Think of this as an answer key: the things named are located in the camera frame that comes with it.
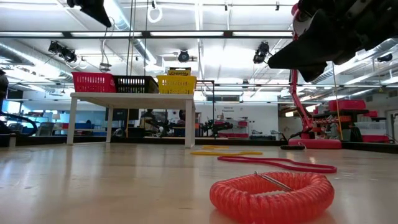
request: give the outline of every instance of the chair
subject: chair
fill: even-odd
[[[11,131],[22,133],[22,130],[24,129],[24,126],[21,125],[21,124],[15,123],[15,124],[9,124],[9,125],[8,125],[8,128],[9,128]]]
[[[54,125],[55,123],[53,122],[40,123],[39,130],[37,131],[37,136],[52,136]]]

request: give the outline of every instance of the coiled cord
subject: coiled cord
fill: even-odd
[[[241,223],[300,223],[313,220],[333,202],[335,190],[324,175],[265,173],[294,191],[258,195],[281,190],[257,175],[219,181],[210,189],[212,204]]]

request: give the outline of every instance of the floor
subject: floor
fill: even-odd
[[[335,201],[312,223],[397,223],[398,155],[229,149],[243,150],[337,166],[337,174],[327,175]],[[211,185],[255,170],[281,170],[189,152],[183,146],[149,144],[49,145],[0,152],[0,222],[234,223],[212,206]]]

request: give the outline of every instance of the metal pin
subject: metal pin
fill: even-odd
[[[290,187],[288,187],[287,185],[279,182],[278,180],[273,179],[272,177],[269,177],[265,174],[259,174],[257,173],[257,171],[254,171],[254,175],[258,175],[259,177],[262,177],[263,179],[266,179],[267,181],[269,181],[272,184],[275,184],[276,186],[280,187],[284,192],[291,192],[293,191],[293,189],[291,189]]]

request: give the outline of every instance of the ceiling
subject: ceiling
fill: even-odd
[[[225,10],[225,0],[157,0],[158,7],[162,9],[163,16],[159,22],[149,22],[147,19],[148,10],[152,10],[149,1],[147,7],[146,0],[105,0],[105,2],[115,1],[120,9],[120,13],[107,7],[108,15],[118,21],[118,17],[124,17],[130,21],[134,30],[288,30],[292,23],[291,8],[297,0],[280,0],[280,9],[276,10],[275,1],[250,1],[250,0],[228,0],[228,10]],[[155,19],[159,12],[150,12]],[[105,27],[78,9],[70,9],[66,0],[0,0],[0,28],[1,31],[105,31]],[[64,61],[59,57],[52,57],[48,52],[50,42],[57,39],[0,39],[3,43],[13,49],[29,48],[29,55],[38,58],[41,62],[51,60],[48,64],[64,70],[99,72],[101,62],[100,40],[93,39],[60,39],[60,44],[69,49],[76,50],[76,53],[83,57],[89,65],[82,69],[80,66],[69,69],[64,66]],[[268,84],[287,84],[289,82],[289,71],[270,69],[265,63],[255,65],[252,62],[255,50],[262,41],[268,41],[271,52],[275,53],[286,46],[290,40],[279,39],[147,39],[143,40],[144,47],[153,55],[164,59],[163,69],[168,67],[192,67],[193,74],[201,79],[216,80],[218,83],[242,83],[242,80],[249,80],[250,83]],[[109,39],[106,41],[105,53],[112,65],[111,73],[115,75],[152,75],[159,74],[158,67],[146,66],[143,57],[134,49],[131,53],[129,41],[127,39]],[[188,50],[193,61],[180,63],[177,55],[181,50]],[[358,62],[348,62],[347,64],[336,66],[335,73],[337,84],[373,84],[380,83],[392,84],[395,82],[386,81],[396,76],[394,64],[397,62],[397,52],[394,44],[383,52],[392,52],[394,59],[391,62],[376,62],[373,66],[372,59],[369,57]],[[202,72],[199,69],[198,58],[203,66]],[[386,70],[369,76],[367,79],[353,82],[355,78],[386,67]],[[18,80],[35,80],[26,78],[28,73],[21,73]],[[317,84],[332,85],[334,80],[326,76],[318,80]],[[275,91],[263,88],[261,91]],[[331,90],[301,90],[303,96],[317,96],[319,93],[327,95]]]

